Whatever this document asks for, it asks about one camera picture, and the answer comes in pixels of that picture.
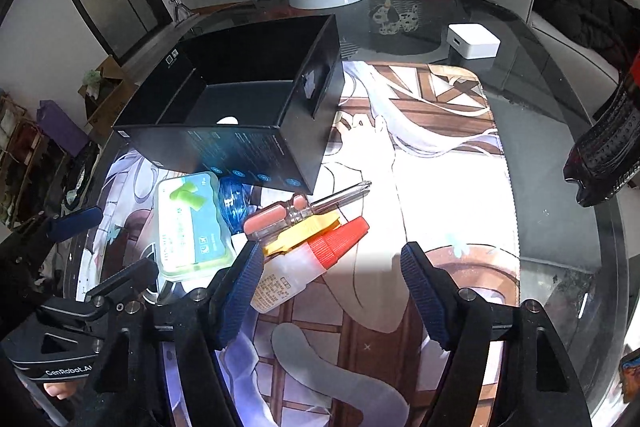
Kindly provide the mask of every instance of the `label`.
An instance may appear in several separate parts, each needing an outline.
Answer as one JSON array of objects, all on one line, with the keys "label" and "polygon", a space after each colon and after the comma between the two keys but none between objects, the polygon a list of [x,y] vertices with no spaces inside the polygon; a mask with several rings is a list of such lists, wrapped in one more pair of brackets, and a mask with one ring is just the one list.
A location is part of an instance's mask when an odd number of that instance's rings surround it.
[{"label": "label", "polygon": [[61,377],[63,375],[74,375],[76,373],[88,373],[91,371],[90,365],[84,367],[71,367],[69,369],[57,369],[55,371],[45,371],[49,377]]},{"label": "label", "polygon": [[272,273],[260,279],[255,289],[251,306],[260,313],[266,313],[279,306],[294,295],[292,287],[285,277]]}]

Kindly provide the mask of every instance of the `glue bottle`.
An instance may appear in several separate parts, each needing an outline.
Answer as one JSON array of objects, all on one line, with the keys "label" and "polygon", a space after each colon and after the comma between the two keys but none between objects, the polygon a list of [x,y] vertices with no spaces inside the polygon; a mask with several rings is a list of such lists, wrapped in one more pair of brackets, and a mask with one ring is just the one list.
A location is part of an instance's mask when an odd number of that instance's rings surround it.
[{"label": "glue bottle", "polygon": [[267,313],[302,292],[353,248],[369,230],[360,216],[335,230],[303,243],[264,265],[251,306]]}]

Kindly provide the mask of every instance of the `yellow clip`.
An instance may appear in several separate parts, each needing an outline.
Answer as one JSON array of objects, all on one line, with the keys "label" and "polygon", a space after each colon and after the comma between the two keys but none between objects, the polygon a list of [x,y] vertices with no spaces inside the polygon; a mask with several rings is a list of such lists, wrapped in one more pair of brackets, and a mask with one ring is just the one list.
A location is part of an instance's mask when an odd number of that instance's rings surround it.
[{"label": "yellow clip", "polygon": [[266,257],[279,252],[286,252],[304,243],[310,237],[340,226],[340,213],[332,210],[320,216],[307,217],[304,221],[293,225],[290,229],[280,232],[278,237],[262,251]]}]

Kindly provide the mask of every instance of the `open black box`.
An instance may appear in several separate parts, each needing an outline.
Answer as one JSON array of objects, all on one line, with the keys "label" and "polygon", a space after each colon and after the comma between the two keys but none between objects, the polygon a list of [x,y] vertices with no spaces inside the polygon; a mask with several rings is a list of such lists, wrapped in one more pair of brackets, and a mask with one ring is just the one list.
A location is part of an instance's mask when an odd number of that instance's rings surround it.
[{"label": "open black box", "polygon": [[113,128],[158,167],[311,194],[343,87],[334,15],[249,24],[179,42]]}]

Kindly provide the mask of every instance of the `purple bag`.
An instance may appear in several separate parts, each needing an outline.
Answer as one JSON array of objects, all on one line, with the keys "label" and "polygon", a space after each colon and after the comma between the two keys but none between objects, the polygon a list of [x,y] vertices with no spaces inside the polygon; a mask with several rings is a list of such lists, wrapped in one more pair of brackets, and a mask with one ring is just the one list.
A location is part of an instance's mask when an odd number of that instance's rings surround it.
[{"label": "purple bag", "polygon": [[89,143],[89,137],[53,100],[40,100],[36,121],[42,132],[74,158]]}]

